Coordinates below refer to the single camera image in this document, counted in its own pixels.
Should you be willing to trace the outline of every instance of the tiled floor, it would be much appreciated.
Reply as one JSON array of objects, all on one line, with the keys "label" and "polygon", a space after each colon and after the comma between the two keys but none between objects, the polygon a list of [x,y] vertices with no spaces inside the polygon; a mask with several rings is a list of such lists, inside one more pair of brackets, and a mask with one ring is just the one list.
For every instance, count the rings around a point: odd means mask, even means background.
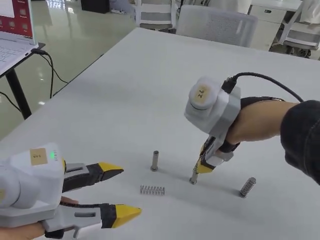
[{"label": "tiled floor", "polygon": [[[32,10],[37,40],[46,44],[44,50],[50,53],[55,69],[67,82],[135,28],[129,15],[82,11],[80,1],[33,1]],[[43,58],[34,55],[16,72],[34,112],[49,99],[51,68]],[[55,78],[54,92],[63,86]],[[4,77],[0,78],[0,91],[14,101]],[[0,140],[22,121],[21,114],[0,96]]]}]

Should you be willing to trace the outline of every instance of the white cabinet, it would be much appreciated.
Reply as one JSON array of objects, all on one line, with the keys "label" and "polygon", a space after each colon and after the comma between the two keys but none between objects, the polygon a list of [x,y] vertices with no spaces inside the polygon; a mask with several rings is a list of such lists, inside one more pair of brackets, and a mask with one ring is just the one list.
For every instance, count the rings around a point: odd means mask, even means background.
[{"label": "white cabinet", "polygon": [[249,14],[259,19],[253,35],[251,48],[269,51],[286,12],[282,9],[263,6],[253,5],[251,7]]},{"label": "white cabinet", "polygon": [[259,20],[250,47],[269,51],[279,27],[279,23]]}]

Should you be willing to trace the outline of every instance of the power cord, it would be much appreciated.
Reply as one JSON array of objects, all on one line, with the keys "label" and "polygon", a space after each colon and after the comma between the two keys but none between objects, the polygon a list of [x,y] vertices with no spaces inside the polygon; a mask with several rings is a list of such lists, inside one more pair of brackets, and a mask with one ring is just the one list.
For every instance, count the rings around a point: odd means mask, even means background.
[{"label": "power cord", "polygon": [[31,53],[32,54],[38,54],[40,56],[48,56],[49,59],[50,59],[50,63],[51,63],[51,84],[50,84],[50,99],[52,98],[52,92],[54,90],[54,61],[52,60],[52,57],[50,56],[49,53],[47,53],[46,51],[44,50],[41,50],[41,49],[37,49],[37,48],[34,48],[31,50]]},{"label": "power cord", "polygon": [[[40,55],[40,57],[42,57],[44,60],[46,60],[46,62],[49,64],[49,66],[52,67],[52,65],[51,65],[51,63],[48,61],[48,59],[46,59],[46,58],[45,58],[44,56],[42,56],[42,55]],[[61,82],[65,83],[65,84],[68,84],[67,81],[64,81],[64,80],[61,79],[61,77],[59,76],[59,74],[57,73],[57,71],[56,71],[54,68],[53,68],[53,71],[54,71],[55,75],[58,77],[58,79],[59,79]]]},{"label": "power cord", "polygon": [[11,99],[8,97],[8,95],[7,94],[5,94],[4,92],[2,92],[2,91],[0,91],[0,94],[1,95],[3,95],[3,96],[5,96],[6,97],[6,99],[9,101],[9,103],[11,103],[12,104],[12,106],[14,106],[20,113],[21,113],[21,110],[20,110],[20,108],[18,108],[17,107],[17,105],[15,105],[12,101],[11,101]]},{"label": "power cord", "polygon": [[55,70],[54,61],[52,60],[52,57],[50,56],[49,53],[37,48],[31,50],[31,53],[40,55],[40,57],[44,58],[46,62],[49,64],[49,66],[51,67],[51,84],[50,84],[50,99],[51,99],[53,97],[53,90],[54,90],[54,74],[56,74],[59,80],[62,81],[63,83],[68,84],[68,82],[62,80],[59,74],[57,73],[57,71]]},{"label": "power cord", "polygon": [[287,91],[292,96],[294,96],[300,103],[304,102],[304,100],[298,94],[296,94],[294,91],[292,91],[287,86],[283,85],[282,83],[278,82],[277,80],[273,79],[272,77],[269,77],[269,76],[266,76],[266,75],[263,75],[260,73],[255,73],[255,72],[241,72],[241,73],[234,75],[233,77],[228,78],[226,81],[224,81],[224,83],[222,85],[222,89],[225,90],[228,94],[231,93],[232,90],[234,89],[235,85],[237,84],[238,78],[242,77],[242,76],[252,76],[252,77],[257,77],[257,78],[268,80],[268,81],[272,82],[273,84],[279,86],[283,90]]}]

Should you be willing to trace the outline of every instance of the laptop keyboard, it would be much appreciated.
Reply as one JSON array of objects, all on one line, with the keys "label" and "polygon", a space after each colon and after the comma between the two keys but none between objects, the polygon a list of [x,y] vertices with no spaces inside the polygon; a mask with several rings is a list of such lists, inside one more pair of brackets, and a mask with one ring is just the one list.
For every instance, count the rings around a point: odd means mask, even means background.
[{"label": "laptop keyboard", "polygon": [[22,49],[10,49],[3,48],[0,46],[0,67],[9,62],[16,55],[20,55],[22,53]]}]

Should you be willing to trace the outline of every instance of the office chair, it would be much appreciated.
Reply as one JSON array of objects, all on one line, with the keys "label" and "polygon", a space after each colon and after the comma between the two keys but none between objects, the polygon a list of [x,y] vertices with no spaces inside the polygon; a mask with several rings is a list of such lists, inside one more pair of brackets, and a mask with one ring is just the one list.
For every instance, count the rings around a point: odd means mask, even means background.
[{"label": "office chair", "polygon": [[250,47],[258,18],[208,6],[183,5],[177,35]]},{"label": "office chair", "polygon": [[320,26],[299,22],[304,2],[301,3],[289,22],[283,22],[284,28],[276,36],[275,45],[286,46],[286,54],[293,54],[294,48],[298,48],[299,57],[308,58],[311,50],[317,50],[320,44]]},{"label": "office chair", "polygon": [[175,0],[136,0],[135,23],[145,29],[175,28]]}]

